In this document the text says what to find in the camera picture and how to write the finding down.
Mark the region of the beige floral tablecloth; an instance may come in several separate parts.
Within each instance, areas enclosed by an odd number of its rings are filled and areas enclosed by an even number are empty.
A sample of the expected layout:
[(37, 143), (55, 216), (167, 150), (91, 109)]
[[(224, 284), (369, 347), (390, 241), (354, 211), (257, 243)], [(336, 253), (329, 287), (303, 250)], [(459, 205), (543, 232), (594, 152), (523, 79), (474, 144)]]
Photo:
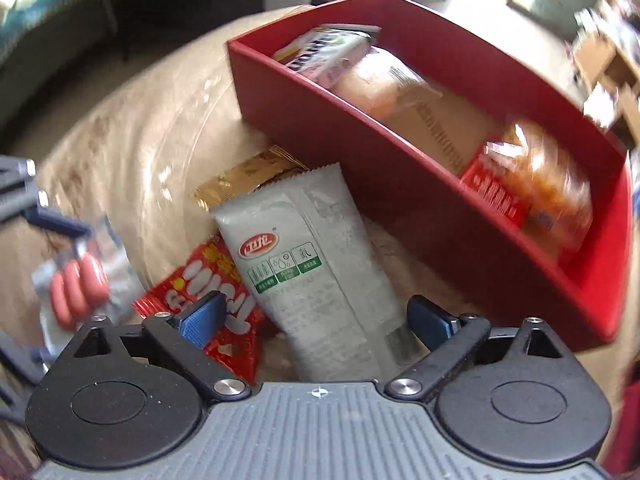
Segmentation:
[[(241, 122), (226, 42), (311, 6), (239, 18), (174, 53), (112, 92), (73, 126), (38, 165), (52, 202), (70, 216), (108, 214), (145, 285), (182, 266), (213, 231), (212, 217), (192, 202), (192, 191), (227, 168), (264, 150), (270, 141)], [(454, 313), (476, 310), (382, 228), (364, 218), (380, 263), (402, 304), (424, 294)], [(1, 229), (1, 331), (21, 344), (41, 346), (39, 301), (32, 272), (65, 242), (24, 220)], [(612, 344), (577, 357), (612, 406), (613, 426), (599, 462), (614, 446), (623, 390), (634, 360), (638, 285), (627, 289), (622, 328)]]

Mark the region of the Kaprons wafer packet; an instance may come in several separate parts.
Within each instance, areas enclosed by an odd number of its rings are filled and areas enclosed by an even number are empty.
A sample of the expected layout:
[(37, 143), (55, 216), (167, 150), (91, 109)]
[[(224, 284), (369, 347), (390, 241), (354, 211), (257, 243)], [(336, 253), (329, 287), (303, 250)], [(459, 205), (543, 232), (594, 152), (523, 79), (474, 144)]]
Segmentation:
[(363, 24), (323, 24), (314, 27), (272, 58), (292, 72), (325, 89), (359, 63), (378, 42), (380, 26)]

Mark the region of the grey Weilong snack packet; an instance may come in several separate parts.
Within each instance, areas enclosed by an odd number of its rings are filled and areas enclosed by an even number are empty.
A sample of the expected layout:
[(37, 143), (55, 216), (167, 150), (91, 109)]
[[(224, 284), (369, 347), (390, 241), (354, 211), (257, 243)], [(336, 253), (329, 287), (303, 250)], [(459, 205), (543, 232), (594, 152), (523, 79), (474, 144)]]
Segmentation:
[(385, 382), (421, 359), (337, 164), (229, 200), (216, 226), (304, 382)]

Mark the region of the gold snack packet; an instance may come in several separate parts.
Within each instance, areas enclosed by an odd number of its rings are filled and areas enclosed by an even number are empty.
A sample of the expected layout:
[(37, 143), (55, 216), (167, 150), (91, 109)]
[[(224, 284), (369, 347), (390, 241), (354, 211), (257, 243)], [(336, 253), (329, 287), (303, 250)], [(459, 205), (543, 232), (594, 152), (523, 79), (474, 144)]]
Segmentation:
[(203, 209), (211, 210), (229, 200), (308, 170), (307, 166), (289, 152), (273, 144), (265, 151), (221, 171), (199, 185), (193, 197)]

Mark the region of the red Trolli candy bag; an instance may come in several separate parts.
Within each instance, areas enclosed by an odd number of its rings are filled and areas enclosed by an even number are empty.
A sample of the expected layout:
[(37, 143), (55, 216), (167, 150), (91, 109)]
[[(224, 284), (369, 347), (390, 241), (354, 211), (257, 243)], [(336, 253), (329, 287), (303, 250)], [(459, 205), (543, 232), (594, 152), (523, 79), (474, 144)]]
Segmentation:
[(184, 266), (137, 299), (134, 310), (144, 318), (172, 315), (184, 339), (251, 384), (257, 376), (262, 336), (273, 331), (218, 234), (198, 245)]

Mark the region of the red cardboard box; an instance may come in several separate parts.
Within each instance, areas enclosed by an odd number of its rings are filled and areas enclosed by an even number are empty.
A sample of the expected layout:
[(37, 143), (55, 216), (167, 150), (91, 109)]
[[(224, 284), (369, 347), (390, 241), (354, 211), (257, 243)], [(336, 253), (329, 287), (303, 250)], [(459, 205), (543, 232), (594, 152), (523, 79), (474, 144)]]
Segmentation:
[[(279, 63), (320, 25), (373, 25), (380, 47), (442, 95), (389, 127)], [(409, 0), (340, 0), (230, 40), (245, 121), (311, 167), (335, 162), (359, 210), (497, 321), (544, 318), (570, 348), (616, 337), (631, 244), (622, 151), (547, 81), (489, 42)], [(462, 183), (488, 136), (526, 118), (585, 171), (593, 220), (575, 255), (551, 257)]]

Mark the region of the yellow puffed snack bag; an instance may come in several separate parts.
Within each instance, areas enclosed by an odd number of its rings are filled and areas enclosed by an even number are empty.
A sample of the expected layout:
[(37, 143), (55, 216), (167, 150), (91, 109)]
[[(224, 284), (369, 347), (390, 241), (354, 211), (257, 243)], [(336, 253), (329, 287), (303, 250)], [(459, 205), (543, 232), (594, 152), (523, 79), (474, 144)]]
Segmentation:
[(483, 156), (527, 206), (527, 220), (562, 258), (582, 247), (592, 223), (590, 182), (570, 153), (536, 122), (510, 122)]

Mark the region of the vacuum packed sausages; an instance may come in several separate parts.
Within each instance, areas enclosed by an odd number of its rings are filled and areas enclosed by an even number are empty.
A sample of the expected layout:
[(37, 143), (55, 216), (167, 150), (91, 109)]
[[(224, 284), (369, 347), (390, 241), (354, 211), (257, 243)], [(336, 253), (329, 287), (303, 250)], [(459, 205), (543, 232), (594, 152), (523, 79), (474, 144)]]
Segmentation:
[(107, 217), (96, 222), (89, 235), (74, 240), (70, 249), (41, 263), (32, 284), (40, 303), (44, 346), (51, 356), (58, 356), (93, 315), (104, 315), (114, 324), (129, 321), (134, 300), (144, 292)]

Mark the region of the clear wrapped round rice cake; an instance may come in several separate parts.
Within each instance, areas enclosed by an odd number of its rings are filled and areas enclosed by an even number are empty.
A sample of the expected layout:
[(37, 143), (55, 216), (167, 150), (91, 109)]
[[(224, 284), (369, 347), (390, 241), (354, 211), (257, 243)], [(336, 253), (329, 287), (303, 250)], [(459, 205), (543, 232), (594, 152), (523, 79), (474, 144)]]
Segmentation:
[(378, 122), (442, 97), (397, 56), (377, 47), (346, 70), (331, 92)]

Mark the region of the red snack stick packet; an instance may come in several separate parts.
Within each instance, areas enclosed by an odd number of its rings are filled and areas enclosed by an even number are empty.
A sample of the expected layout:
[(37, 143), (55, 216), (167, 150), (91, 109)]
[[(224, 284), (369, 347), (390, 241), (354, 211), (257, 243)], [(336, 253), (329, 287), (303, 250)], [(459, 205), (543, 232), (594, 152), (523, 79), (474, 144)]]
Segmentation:
[(460, 181), (475, 192), (501, 217), (517, 229), (524, 226), (530, 203), (522, 192), (508, 182), (503, 166), (488, 154), (489, 142), (482, 144), (462, 171)]

